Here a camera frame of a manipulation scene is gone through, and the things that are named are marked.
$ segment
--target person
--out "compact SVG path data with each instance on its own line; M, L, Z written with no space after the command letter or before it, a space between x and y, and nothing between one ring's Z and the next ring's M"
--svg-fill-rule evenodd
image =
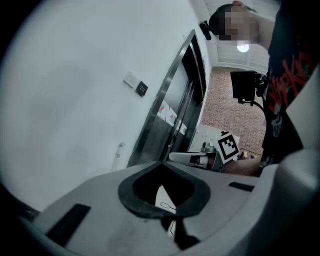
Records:
M282 1L275 21L259 15L240 1L220 6L209 20L209 29L224 41L258 44L269 54L269 84L263 94L266 131L261 158L227 163L230 174L259 176L263 168L277 164L302 149L302 142L286 108L298 96L319 62L314 38L316 6Z

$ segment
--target black wall switch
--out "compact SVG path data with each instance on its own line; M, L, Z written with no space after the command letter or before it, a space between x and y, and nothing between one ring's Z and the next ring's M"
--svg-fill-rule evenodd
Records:
M145 96L146 92L148 90L148 86L145 85L144 82L140 82L138 87L135 89L135 91L141 96Z

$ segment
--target black t-shirt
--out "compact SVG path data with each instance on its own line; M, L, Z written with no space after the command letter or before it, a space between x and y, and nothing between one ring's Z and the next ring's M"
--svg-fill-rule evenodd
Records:
M266 131L260 170L303 147L286 108L298 96L319 62L310 12L282 2L276 15L269 53L269 85L264 92Z

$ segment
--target white wall switch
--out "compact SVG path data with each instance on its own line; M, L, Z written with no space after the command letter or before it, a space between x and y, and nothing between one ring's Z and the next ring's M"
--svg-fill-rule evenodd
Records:
M137 88L140 83L140 79L130 71L126 74L123 81L131 88Z

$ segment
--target ear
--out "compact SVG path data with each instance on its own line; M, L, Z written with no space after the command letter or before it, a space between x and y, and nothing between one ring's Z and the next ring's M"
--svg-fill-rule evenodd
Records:
M240 6L240 7L244 7L244 6L245 6L244 3L241 2L241 1L233 1L233 2L232 2L232 5L234 5L234 6Z

